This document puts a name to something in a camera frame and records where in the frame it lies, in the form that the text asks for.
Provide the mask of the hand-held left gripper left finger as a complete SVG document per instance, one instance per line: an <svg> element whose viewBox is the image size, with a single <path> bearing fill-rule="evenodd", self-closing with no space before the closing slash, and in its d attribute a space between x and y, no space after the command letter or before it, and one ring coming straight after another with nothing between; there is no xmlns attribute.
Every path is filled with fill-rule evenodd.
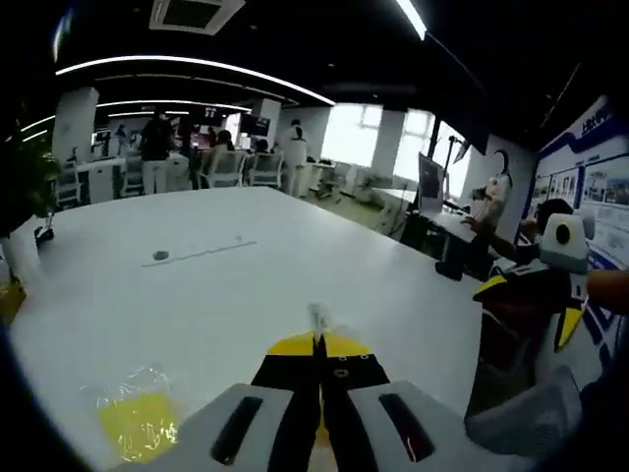
<svg viewBox="0 0 629 472"><path fill-rule="evenodd" d="M180 427L177 443L119 471L306 471L320 423L323 334L282 339L250 383L236 383Z"/></svg>

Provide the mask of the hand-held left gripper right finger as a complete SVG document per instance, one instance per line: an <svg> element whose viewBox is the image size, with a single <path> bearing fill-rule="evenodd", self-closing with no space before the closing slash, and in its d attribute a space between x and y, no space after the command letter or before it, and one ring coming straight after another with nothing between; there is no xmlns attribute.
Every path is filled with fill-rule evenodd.
<svg viewBox="0 0 629 472"><path fill-rule="evenodd" d="M463 418L376 357L332 333L316 337L322 414L341 471L526 471L530 460L468 438Z"/></svg>

